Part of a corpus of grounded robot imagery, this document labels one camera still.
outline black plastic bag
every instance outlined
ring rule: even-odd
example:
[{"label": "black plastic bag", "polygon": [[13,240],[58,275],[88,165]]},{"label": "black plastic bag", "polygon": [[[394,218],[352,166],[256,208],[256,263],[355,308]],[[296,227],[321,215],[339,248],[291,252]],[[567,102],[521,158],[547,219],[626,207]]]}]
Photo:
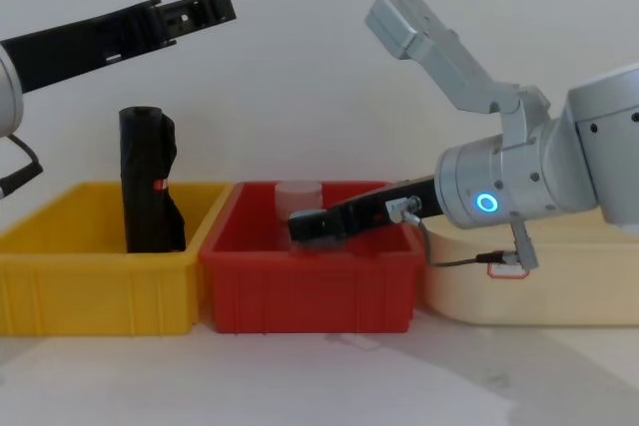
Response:
[{"label": "black plastic bag", "polygon": [[156,107],[120,111],[120,177],[129,253],[183,251],[184,219],[169,195],[175,124]]}]

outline white wall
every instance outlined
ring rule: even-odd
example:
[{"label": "white wall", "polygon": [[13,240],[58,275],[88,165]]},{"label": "white wall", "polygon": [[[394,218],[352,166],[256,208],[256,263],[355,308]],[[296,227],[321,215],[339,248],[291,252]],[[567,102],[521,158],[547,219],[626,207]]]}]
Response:
[{"label": "white wall", "polygon": [[[143,0],[0,0],[0,38]],[[639,0],[425,0],[495,78],[568,87],[639,60]],[[119,175],[118,111],[165,109],[174,179],[399,179],[497,118],[456,112],[363,25],[373,0],[233,0],[238,20],[26,96],[20,135],[46,173],[2,203],[0,225],[79,181]],[[3,141],[0,173],[23,159]]]}]

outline blue led ring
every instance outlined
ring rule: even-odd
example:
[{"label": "blue led ring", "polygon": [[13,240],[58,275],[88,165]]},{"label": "blue led ring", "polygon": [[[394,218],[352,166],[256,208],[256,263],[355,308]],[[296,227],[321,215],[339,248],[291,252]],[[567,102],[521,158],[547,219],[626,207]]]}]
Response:
[{"label": "blue led ring", "polygon": [[477,207],[485,213],[495,213],[499,209],[499,202],[491,194],[480,194],[475,200]]}]

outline red plastic bin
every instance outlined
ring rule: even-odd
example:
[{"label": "red plastic bin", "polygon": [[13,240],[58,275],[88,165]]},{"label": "red plastic bin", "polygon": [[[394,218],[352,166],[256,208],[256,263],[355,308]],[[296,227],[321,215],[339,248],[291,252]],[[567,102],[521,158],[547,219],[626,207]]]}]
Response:
[{"label": "red plastic bin", "polygon": [[[279,242],[276,183],[238,184],[200,257],[221,333],[406,332],[423,250],[408,225],[349,240],[342,249],[288,250]],[[327,182],[333,205],[384,186]]]}]

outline yellow plastic bin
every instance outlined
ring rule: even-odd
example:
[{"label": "yellow plastic bin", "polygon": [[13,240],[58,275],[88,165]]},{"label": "yellow plastic bin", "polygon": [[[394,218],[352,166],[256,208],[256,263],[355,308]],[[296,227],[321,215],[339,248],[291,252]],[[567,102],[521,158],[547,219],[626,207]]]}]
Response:
[{"label": "yellow plastic bin", "polygon": [[0,236],[0,335],[184,334],[198,251],[232,186],[172,183],[187,249],[126,253],[119,183],[81,184]]}]

